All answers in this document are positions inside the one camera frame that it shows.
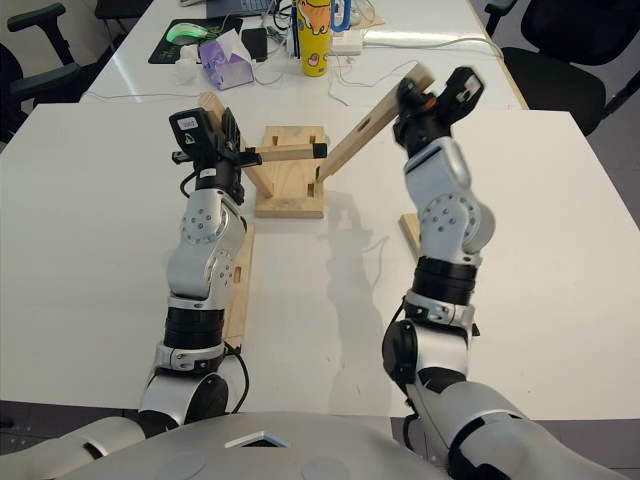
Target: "yellow cup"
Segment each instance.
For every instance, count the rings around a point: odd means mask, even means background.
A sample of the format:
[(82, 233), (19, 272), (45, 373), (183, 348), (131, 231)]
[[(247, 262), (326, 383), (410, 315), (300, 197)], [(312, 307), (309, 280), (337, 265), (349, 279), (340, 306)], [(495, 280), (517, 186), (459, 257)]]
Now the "yellow cup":
[(297, 0), (302, 72), (320, 77), (329, 69), (331, 0)]

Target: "purple tissue box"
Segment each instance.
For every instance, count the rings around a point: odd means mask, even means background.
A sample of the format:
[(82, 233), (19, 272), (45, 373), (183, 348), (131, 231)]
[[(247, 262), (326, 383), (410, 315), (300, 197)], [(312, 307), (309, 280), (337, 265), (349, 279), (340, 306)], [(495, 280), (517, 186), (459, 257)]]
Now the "purple tissue box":
[(219, 90), (253, 82), (251, 55), (235, 30), (200, 46), (200, 60)]

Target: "laptop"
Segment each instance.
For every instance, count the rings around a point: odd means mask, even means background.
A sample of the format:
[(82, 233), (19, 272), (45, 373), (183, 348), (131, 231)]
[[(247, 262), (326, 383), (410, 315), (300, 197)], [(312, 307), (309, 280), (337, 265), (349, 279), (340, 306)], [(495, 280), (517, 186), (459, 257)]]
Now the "laptop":
[(248, 17), (267, 11), (272, 0), (207, 0), (207, 18)]

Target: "mouse pad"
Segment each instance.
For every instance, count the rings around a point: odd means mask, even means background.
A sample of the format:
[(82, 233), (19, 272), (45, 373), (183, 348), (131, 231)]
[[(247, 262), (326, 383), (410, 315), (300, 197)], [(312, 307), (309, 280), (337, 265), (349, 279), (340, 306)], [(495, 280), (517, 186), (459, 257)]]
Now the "mouse pad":
[[(218, 36), (224, 32), (221, 31), (223, 18), (195, 18), (195, 19), (178, 19), (173, 20), (167, 29), (165, 30), (160, 42), (156, 46), (156, 49), (153, 51), (151, 56), (149, 57), (149, 63), (176, 63), (176, 60), (180, 58), (180, 48), (181, 45), (174, 45), (173, 43), (167, 42), (167, 32), (171, 27), (173, 27), (176, 23), (194, 23), (196, 25), (200, 25), (201, 27), (206, 28), (209, 31), (209, 35), (207, 38), (203, 38), (200, 40), (200, 43), (208, 42), (210, 40), (214, 40), (218, 38)], [(240, 28), (242, 27), (242, 19), (241, 18), (228, 18), (227, 22), (224, 24), (224, 31), (228, 32), (232, 28), (236, 29), (236, 32), (240, 33)]]

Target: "chair backrest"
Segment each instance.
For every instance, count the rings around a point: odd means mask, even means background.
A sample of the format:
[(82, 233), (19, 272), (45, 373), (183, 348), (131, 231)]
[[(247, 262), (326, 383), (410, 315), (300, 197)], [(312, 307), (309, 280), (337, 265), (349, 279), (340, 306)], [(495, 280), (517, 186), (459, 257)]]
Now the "chair backrest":
[(0, 140), (9, 140), (27, 118), (9, 92), (9, 84), (23, 77), (22, 68), (11, 51), (0, 43)]
[(20, 62), (7, 47), (0, 43), (0, 85), (4, 90), (11, 82), (23, 78)]
[(531, 0), (521, 29), (540, 53), (602, 65), (620, 55), (640, 30), (640, 0)]

